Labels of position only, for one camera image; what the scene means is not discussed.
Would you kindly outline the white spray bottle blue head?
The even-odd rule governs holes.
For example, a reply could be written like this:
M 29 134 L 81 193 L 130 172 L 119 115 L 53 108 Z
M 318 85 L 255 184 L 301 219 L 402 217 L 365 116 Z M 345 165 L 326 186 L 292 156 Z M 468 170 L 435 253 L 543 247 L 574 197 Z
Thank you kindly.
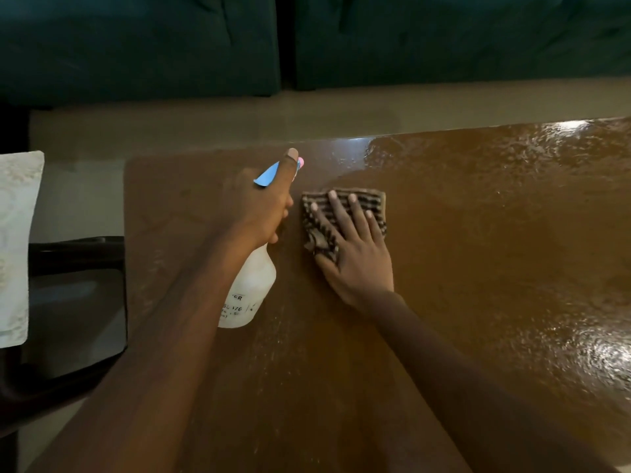
M 265 187 L 272 181 L 276 173 L 277 162 L 260 171 L 259 177 L 255 179 L 258 185 Z M 235 241 L 230 238 L 228 240 L 230 246 L 238 248 L 237 267 L 239 271 L 235 274 L 220 313 L 218 326 L 224 329 L 244 327 L 253 320 L 277 275 L 276 268 L 268 254 L 269 244 L 266 243 L 247 254 Z

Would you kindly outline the white patterned cushion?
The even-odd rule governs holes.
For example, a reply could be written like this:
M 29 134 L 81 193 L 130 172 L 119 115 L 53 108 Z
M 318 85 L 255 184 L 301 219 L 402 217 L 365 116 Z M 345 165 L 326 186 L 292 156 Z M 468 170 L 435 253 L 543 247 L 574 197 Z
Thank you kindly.
M 28 246 L 45 156 L 0 154 L 0 349 L 28 337 Z

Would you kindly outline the person's right hand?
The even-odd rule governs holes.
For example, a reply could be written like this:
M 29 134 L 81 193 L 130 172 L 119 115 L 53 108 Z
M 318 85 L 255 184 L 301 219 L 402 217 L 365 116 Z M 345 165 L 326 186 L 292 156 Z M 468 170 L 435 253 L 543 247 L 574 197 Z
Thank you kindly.
M 361 314 L 370 316 L 382 297 L 394 293 L 392 262 L 386 243 L 375 244 L 370 236 L 365 211 L 354 194 L 348 196 L 351 217 L 358 239 L 344 239 L 328 222 L 326 216 L 312 204 L 314 215 L 333 234 L 338 246 L 336 265 L 338 283 L 328 283 L 341 300 Z

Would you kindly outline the striped brown cleaning cloth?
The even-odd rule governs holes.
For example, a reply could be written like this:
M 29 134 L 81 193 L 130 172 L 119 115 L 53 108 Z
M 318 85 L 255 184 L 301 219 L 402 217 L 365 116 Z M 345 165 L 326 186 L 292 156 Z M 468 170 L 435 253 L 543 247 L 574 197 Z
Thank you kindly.
M 363 211 L 372 211 L 374 218 L 381 229 L 383 237 L 387 235 L 386 223 L 386 193 L 375 189 L 344 189 L 334 188 L 341 205 L 345 208 L 348 215 L 352 214 L 351 207 L 348 202 L 348 196 L 354 194 L 359 201 Z M 338 246 L 336 239 L 326 226 L 323 226 L 319 219 L 314 215 L 311 208 L 312 204 L 317 204 L 318 208 L 326 216 L 328 222 L 331 223 L 336 230 L 341 231 L 333 212 L 333 208 L 329 202 L 329 191 L 306 191 L 301 195 L 302 203 L 302 225 L 307 234 L 307 242 L 305 248 L 312 254 L 322 254 L 333 262 L 337 262 Z

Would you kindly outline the dark green sofa cushion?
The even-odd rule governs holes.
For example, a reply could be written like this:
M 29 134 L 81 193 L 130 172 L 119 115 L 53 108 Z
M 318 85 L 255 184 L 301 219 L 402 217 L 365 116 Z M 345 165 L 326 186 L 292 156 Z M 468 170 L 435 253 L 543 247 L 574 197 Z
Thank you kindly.
M 631 75 L 631 0 L 295 0 L 301 90 Z
M 281 90 L 274 0 L 0 0 L 0 101 L 33 108 Z

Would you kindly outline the dark chair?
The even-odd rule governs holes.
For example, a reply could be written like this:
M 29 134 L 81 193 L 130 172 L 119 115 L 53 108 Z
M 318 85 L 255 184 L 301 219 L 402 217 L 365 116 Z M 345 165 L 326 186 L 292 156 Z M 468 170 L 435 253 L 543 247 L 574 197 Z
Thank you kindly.
M 89 394 L 121 353 L 87 366 L 72 366 L 64 374 L 47 373 L 45 344 L 58 353 L 77 353 L 80 331 L 101 333 L 105 314 L 122 315 L 127 337 L 125 243 L 123 236 L 96 236 L 28 248 L 29 280 L 34 293 L 35 326 L 23 346 L 0 348 L 0 438 Z

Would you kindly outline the person's left hand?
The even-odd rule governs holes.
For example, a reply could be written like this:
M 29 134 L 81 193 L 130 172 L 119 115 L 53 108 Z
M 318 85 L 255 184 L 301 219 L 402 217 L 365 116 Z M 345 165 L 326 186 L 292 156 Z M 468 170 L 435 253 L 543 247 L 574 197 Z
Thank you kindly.
M 226 180 L 219 225 L 247 254 L 277 241 L 276 230 L 293 206 L 290 189 L 299 166 L 298 151 L 290 148 L 277 162 L 274 178 L 265 187 L 255 182 L 259 169 L 251 167 Z

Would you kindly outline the person's left forearm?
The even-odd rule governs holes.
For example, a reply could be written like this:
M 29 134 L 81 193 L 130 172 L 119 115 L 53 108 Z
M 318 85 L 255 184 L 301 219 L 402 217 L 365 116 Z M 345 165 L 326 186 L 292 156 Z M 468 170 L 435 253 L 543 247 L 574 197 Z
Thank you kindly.
M 174 473 L 222 305 L 252 231 L 213 233 L 27 473 Z

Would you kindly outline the person's right forearm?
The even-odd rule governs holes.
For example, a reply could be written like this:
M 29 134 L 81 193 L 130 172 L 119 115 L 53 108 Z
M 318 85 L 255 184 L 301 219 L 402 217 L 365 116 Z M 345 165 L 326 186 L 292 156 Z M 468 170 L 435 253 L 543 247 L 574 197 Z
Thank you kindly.
M 474 473 L 619 473 L 487 377 L 398 294 L 364 290 L 353 305 L 372 320 Z

